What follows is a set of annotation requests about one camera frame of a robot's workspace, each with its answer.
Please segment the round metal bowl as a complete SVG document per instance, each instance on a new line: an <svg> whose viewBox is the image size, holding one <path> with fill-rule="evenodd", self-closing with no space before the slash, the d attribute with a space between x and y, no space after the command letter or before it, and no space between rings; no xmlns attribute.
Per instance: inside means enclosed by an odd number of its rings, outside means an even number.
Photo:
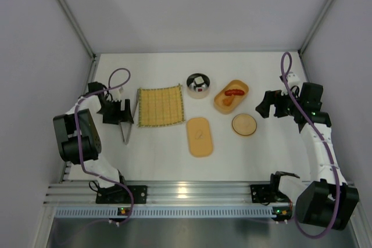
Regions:
<svg viewBox="0 0 372 248"><path fill-rule="evenodd" d="M193 99L203 99L209 94L210 79L202 73L191 74L187 80L187 93Z"/></svg>

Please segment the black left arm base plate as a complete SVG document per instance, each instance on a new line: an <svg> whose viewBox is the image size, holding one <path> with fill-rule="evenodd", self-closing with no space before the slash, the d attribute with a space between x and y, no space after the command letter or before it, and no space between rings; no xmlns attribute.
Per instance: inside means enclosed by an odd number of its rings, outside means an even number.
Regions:
<svg viewBox="0 0 372 248"><path fill-rule="evenodd" d="M146 185L128 185L127 187L132 193L134 204L146 204L148 190ZM127 190L114 185L110 188L98 189L95 202L96 204L130 204L131 197Z"/></svg>

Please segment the round beige lid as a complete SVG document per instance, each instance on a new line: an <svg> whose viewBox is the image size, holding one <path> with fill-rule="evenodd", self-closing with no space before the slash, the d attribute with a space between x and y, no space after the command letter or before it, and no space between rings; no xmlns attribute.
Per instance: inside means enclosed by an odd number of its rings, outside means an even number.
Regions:
<svg viewBox="0 0 372 248"><path fill-rule="evenodd" d="M233 131L240 136L250 136L256 132L256 120L249 114L236 115L231 123Z"/></svg>

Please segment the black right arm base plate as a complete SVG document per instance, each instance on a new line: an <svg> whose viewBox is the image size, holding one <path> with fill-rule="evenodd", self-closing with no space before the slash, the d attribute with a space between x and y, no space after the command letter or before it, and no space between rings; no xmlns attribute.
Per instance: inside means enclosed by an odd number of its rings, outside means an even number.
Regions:
<svg viewBox="0 0 372 248"><path fill-rule="evenodd" d="M250 190L252 203L268 205L278 200L276 192L270 184L252 184Z"/></svg>

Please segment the red sausage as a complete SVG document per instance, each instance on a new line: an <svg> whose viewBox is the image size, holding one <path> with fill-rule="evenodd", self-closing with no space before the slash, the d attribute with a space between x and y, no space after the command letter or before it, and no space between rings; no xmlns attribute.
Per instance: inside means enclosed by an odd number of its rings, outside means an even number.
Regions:
<svg viewBox="0 0 372 248"><path fill-rule="evenodd" d="M243 96L245 95L245 91L241 89L229 89L224 92L225 96Z"/></svg>

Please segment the beige oblong lunch box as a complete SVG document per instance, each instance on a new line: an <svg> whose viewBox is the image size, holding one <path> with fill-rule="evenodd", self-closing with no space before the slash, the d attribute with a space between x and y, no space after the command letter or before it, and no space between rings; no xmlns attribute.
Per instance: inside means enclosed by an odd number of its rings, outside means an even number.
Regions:
<svg viewBox="0 0 372 248"><path fill-rule="evenodd" d="M214 97L214 108L222 114L230 114L248 93L247 84L241 80L232 80Z"/></svg>

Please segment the beige oblong lunch box lid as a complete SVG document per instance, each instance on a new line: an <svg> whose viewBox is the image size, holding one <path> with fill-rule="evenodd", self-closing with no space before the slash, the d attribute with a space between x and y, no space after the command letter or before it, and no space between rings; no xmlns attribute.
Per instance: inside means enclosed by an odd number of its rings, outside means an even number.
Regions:
<svg viewBox="0 0 372 248"><path fill-rule="evenodd" d="M206 118L187 121L187 138L190 153L196 158L208 157L213 152L212 133Z"/></svg>

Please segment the metal tongs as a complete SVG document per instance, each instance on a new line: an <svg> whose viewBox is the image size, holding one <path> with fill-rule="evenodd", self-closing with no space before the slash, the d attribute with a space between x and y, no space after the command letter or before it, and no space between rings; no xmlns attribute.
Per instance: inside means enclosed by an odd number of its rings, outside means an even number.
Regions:
<svg viewBox="0 0 372 248"><path fill-rule="evenodd" d="M140 95L140 90L138 89L136 91L135 97L130 99L128 105L126 105L127 101L125 101L124 105L123 105L124 109L130 108L130 113L131 113L131 116L132 116L133 120L135 118L135 113L136 113L136 110L137 110L137 107L138 107L138 101L139 101L139 98L140 98L139 95ZM133 123L128 122L128 121L120 123L121 133L122 133L122 136L123 136L123 142L124 142L125 145L128 145L128 143L129 143L131 130L134 127L134 124L135 124L135 121L133 121Z"/></svg>

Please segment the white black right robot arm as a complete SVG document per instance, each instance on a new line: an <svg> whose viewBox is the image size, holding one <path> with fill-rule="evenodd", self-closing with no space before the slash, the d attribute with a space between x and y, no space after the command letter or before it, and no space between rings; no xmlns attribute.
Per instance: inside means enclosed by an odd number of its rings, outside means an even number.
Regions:
<svg viewBox="0 0 372 248"><path fill-rule="evenodd" d="M356 188L348 186L333 150L331 120L321 111L323 86L304 82L289 92L266 91L256 111L268 118L275 107L277 118L291 116L298 125L310 167L310 184L298 175L277 171L270 177L271 197L283 196L295 204L295 218L301 224L342 231L359 202Z"/></svg>

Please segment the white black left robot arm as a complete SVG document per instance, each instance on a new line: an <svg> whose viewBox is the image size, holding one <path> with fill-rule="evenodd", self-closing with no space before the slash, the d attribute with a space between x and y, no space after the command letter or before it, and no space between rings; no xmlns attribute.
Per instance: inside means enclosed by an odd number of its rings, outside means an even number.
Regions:
<svg viewBox="0 0 372 248"><path fill-rule="evenodd" d="M129 197L121 172L102 154L102 142L94 116L104 124L133 125L131 100L122 98L122 90L109 92L100 82L88 84L88 92L65 114L53 118L59 155L65 162L79 165L85 174L95 178L91 189L98 198L114 203Z"/></svg>

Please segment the white sushi roll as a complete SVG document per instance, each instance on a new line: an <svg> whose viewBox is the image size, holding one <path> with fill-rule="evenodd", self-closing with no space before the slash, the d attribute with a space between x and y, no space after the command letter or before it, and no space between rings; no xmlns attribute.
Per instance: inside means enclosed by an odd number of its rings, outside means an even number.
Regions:
<svg viewBox="0 0 372 248"><path fill-rule="evenodd" d="M205 83L205 80L203 79L202 76L198 76L198 77L194 78L194 84L195 84L196 87L201 86L204 83Z"/></svg>

